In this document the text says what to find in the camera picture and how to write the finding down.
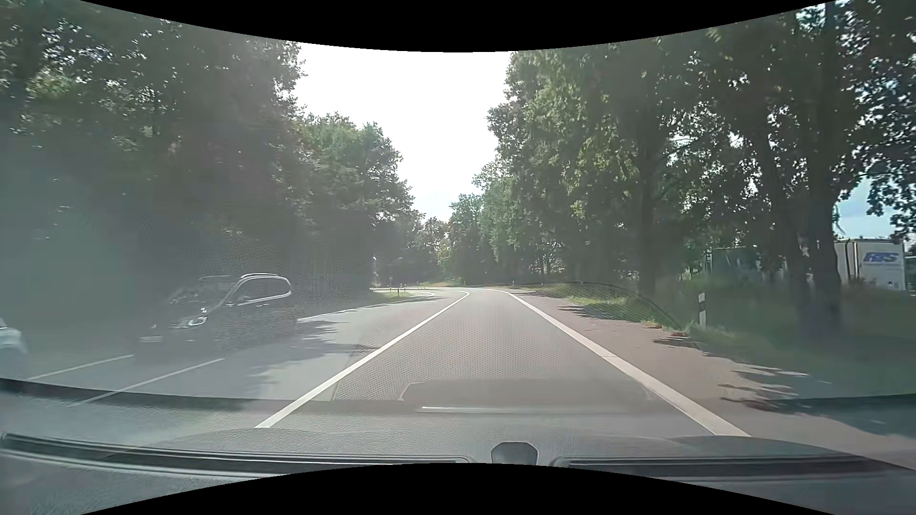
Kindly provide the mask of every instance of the sidewalk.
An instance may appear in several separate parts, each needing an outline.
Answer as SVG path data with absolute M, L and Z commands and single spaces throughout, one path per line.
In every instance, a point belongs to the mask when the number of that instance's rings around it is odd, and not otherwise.
M 916 467 L 916 404 L 908 400 L 856 401 L 855 391 L 823 378 L 717 356 L 643 323 L 583 314 L 565 299 L 512 292 L 752 436 Z

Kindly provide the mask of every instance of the car headlight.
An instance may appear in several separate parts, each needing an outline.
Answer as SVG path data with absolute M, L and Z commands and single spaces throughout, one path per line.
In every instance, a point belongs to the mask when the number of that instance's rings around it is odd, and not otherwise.
M 182 320 L 180 322 L 176 322 L 172 325 L 172 327 L 175 329 L 180 329 L 183 327 L 194 327 L 195 325 L 201 325 L 202 323 L 206 321 L 207 321 L 207 315 L 204 314 L 201 316 L 195 316 L 194 318 L 189 318 L 186 320 Z

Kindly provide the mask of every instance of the car roof rail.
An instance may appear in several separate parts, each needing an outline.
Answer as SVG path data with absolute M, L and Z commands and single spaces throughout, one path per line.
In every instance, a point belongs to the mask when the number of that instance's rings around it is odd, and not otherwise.
M 280 276 L 277 275 L 277 274 L 268 274 L 268 273 L 266 273 L 266 272 L 263 272 L 263 273 L 255 273 L 255 274 L 245 274 L 244 276 L 240 277 L 239 279 L 244 279 L 244 278 L 246 278 L 246 277 L 254 277 L 254 276 L 260 276 L 260 277 L 265 277 L 265 276 L 267 276 L 267 277 L 280 277 Z

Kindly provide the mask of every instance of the white lane marking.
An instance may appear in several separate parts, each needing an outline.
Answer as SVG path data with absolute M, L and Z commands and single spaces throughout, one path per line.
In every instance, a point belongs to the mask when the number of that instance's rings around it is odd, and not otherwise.
M 181 373 L 183 373 L 183 372 L 187 372 L 187 371 L 189 371 L 189 370 L 193 370 L 194 368 L 200 368 L 200 367 L 206 367 L 207 365 L 212 365 L 213 363 L 216 363 L 217 361 L 223 361 L 224 359 L 225 359 L 224 357 L 218 357 L 218 358 L 216 358 L 216 359 L 211 359 L 210 361 L 207 361 L 206 363 L 200 363 L 199 365 L 194 365 L 193 367 L 187 367 L 187 368 L 182 368 L 181 370 L 175 370 L 174 372 L 169 372 L 168 374 L 164 374 L 164 375 L 159 376 L 159 377 L 157 377 L 157 378 L 152 378 L 152 379 L 147 379 L 147 380 L 145 380 L 145 381 L 140 381 L 140 382 L 136 383 L 135 385 L 130 385 L 130 386 L 128 386 L 128 387 L 123 387 L 123 388 L 121 388 L 121 389 L 116 389 L 116 390 L 114 390 L 114 391 L 108 391 L 108 392 L 103 393 L 102 395 L 96 395 L 95 397 L 92 397 L 92 398 L 87 399 L 87 400 L 81 400 L 81 401 L 79 401 L 79 402 L 74 402 L 74 403 L 71 404 L 71 406 L 79 406 L 80 404 L 86 404 L 86 403 L 92 402 L 92 401 L 94 401 L 94 400 L 99 400 L 99 399 L 104 399 L 104 398 L 106 398 L 106 397 L 111 397 L 112 395 L 115 395 L 115 394 L 118 394 L 118 393 L 122 393 L 122 392 L 128 391 L 129 389 L 134 389 L 134 388 L 137 388 L 137 387 L 141 387 L 141 386 L 144 386 L 144 385 L 148 385 L 149 383 L 156 382 L 156 381 L 158 381 L 158 380 L 160 380 L 160 379 L 170 378 L 170 377 L 172 377 L 172 376 L 177 376 L 178 374 L 181 374 Z
M 260 424 L 256 425 L 255 427 L 272 427 L 275 423 L 280 422 L 280 421 L 283 420 L 287 415 L 289 415 L 290 413 L 294 412 L 295 410 L 301 408 L 303 404 L 305 404 L 306 402 L 308 402 L 308 401 L 314 399 L 316 396 L 318 396 L 318 394 L 322 393 L 325 389 L 328 389 L 331 385 L 333 385 L 333 384 L 336 383 L 337 381 L 339 381 L 339 380 L 343 379 L 344 377 L 346 377 L 347 374 L 353 372 L 354 370 L 356 370 L 357 368 L 361 367 L 362 365 L 365 365 L 370 359 L 372 359 L 373 357 L 378 356 L 379 354 L 382 354 L 382 352 L 384 352 L 385 349 L 387 349 L 387 348 L 391 347 L 392 345 L 396 344 L 397 342 L 403 340 L 404 338 L 406 338 L 408 335 L 410 335 L 410 334 L 413 333 L 414 331 L 416 331 L 416 330 L 420 329 L 422 326 L 426 325 L 430 320 L 432 320 L 432 319 L 436 318 L 437 316 L 443 314 L 446 310 L 448 310 L 449 308 L 451 308 L 452 306 L 454 306 L 454 305 L 457 304 L 458 302 L 463 301 L 464 299 L 467 298 L 468 295 L 471 294 L 470 291 L 462 291 L 462 293 L 464 294 L 464 296 L 463 296 L 461 299 L 458 299 L 457 301 L 452 302 L 451 304 L 449 304 L 449 305 L 445 306 L 444 308 L 438 310 L 435 314 L 433 314 L 433 316 L 431 316 L 430 318 L 427 318 L 427 319 L 424 320 L 423 322 L 420 322 L 420 323 L 418 323 L 417 325 L 414 325 L 413 327 L 409 328 L 409 329 L 408 329 L 405 333 L 403 333 L 401 336 L 398 336 L 398 337 L 395 338 L 394 340 L 391 340 L 390 342 L 388 342 L 388 343 L 386 343 L 386 344 L 380 346 L 378 349 L 372 351 L 372 353 L 369 354 L 368 356 L 364 357 L 363 359 L 360 359 L 360 360 L 357 361 L 356 363 L 353 363 L 351 366 L 349 366 L 349 367 L 347 367 L 347 368 L 341 370 L 341 371 L 338 372 L 337 374 L 334 374 L 334 376 L 333 376 L 332 378 L 330 378 L 330 379 L 324 381 L 322 384 L 320 384 L 320 385 L 318 385 L 317 387 L 311 389 L 311 391 L 309 391 L 309 393 L 306 393 L 306 394 L 303 395 L 302 397 L 299 397 L 298 399 L 292 401 L 292 402 L 291 402 L 289 405 L 287 405 L 285 408 L 283 408 L 283 409 L 280 410 L 280 411 L 277 411 L 277 412 L 274 413 L 273 415 L 270 415 L 270 416 L 267 417 L 263 422 L 261 422 Z
M 521 302 L 526 307 L 531 309 L 533 312 L 540 315 L 541 318 L 543 318 L 547 322 L 550 322 L 555 327 L 557 327 L 558 329 L 560 329 L 561 331 L 569 335 L 573 340 L 579 342 L 582 345 L 585 345 L 585 347 L 587 347 L 590 351 L 594 352 L 595 354 L 603 358 L 604 361 L 610 363 L 611 365 L 616 367 L 618 370 L 620 370 L 624 374 L 627 374 L 631 378 L 638 381 L 639 384 L 641 384 L 645 388 L 650 389 L 653 393 L 665 399 L 671 406 L 674 406 L 679 411 L 681 411 L 683 414 L 693 419 L 694 422 L 702 425 L 710 433 L 716 434 L 716 435 L 723 435 L 723 436 L 750 436 L 749 434 L 745 433 L 744 431 L 739 429 L 737 426 L 735 426 L 731 422 L 707 410 L 703 406 L 697 404 L 695 401 L 688 399 L 686 396 L 682 395 L 679 391 L 673 389 L 672 387 L 666 385 L 665 383 L 659 381 L 658 379 L 655 379 L 654 377 L 643 372 L 639 368 L 634 367 L 633 365 L 625 361 L 620 356 L 615 355 L 614 353 L 610 352 L 609 350 L 605 349 L 604 347 L 600 346 L 599 344 L 596 344 L 592 340 L 589 340 L 585 336 L 582 336 L 581 334 L 577 333 L 576 331 L 571 329 L 566 324 L 556 320 L 555 318 L 548 315 L 547 313 L 525 302 L 518 295 L 515 295 L 505 290 L 493 290 L 490 288 L 484 288 L 484 290 L 501 291 L 505 293 L 506 295 L 509 295 L 516 301 Z
M 46 378 L 48 376 L 57 376 L 58 374 L 63 374 L 64 372 L 72 372 L 73 370 L 79 370 L 80 368 L 94 367 L 96 365 L 101 365 L 102 363 L 111 363 L 112 361 L 117 361 L 119 359 L 126 359 L 128 357 L 134 357 L 134 355 L 128 354 L 128 355 L 118 356 L 118 357 L 109 357 L 108 359 L 102 359 L 100 361 L 93 361 L 92 363 L 86 363 L 84 365 L 78 365 L 76 367 L 64 368 L 63 370 L 48 372 L 47 374 L 38 374 L 37 376 L 32 376 L 31 378 L 28 378 L 28 380 L 34 381 L 35 379 Z
M 432 292 L 432 291 L 423 291 L 422 293 L 429 293 L 429 295 L 427 295 L 427 297 L 432 297 L 433 295 L 435 295 L 435 293 Z M 384 306 L 384 305 L 387 305 L 387 304 L 397 304 L 398 302 L 412 301 L 413 299 L 414 299 L 414 297 L 408 297 L 407 299 L 401 299 L 400 301 L 382 302 L 382 303 L 380 303 L 380 304 L 370 304 L 370 305 L 368 305 L 368 306 L 358 306 L 358 307 L 355 307 L 355 308 L 347 308 L 347 309 L 345 309 L 345 310 L 340 310 L 340 311 L 336 311 L 336 312 L 325 312 L 325 313 L 322 313 L 322 314 L 314 314 L 314 315 L 312 315 L 312 316 L 306 316 L 306 317 L 303 317 L 303 318 L 297 318 L 297 319 L 296 319 L 296 322 L 297 322 L 297 323 L 299 323 L 299 322 L 304 322 L 304 321 L 309 320 L 309 319 L 312 319 L 312 318 L 318 318 L 318 317 L 320 317 L 320 316 L 326 316 L 326 315 L 329 315 L 329 314 L 337 314 L 337 313 L 339 313 L 339 312 L 349 312 L 349 311 L 351 311 L 351 310 L 361 310 L 361 309 L 363 309 L 363 308 L 374 308 L 374 307 L 376 307 L 376 306 Z

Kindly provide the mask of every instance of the windshield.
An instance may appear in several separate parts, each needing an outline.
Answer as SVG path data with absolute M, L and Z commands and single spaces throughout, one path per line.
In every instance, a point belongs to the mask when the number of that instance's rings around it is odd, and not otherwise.
M 916 467 L 916 2 L 454 53 L 156 9 L 0 5 L 0 430 Z
M 169 304 L 197 304 L 221 301 L 235 281 L 231 277 L 207 278 L 191 286 L 182 286 L 169 296 Z

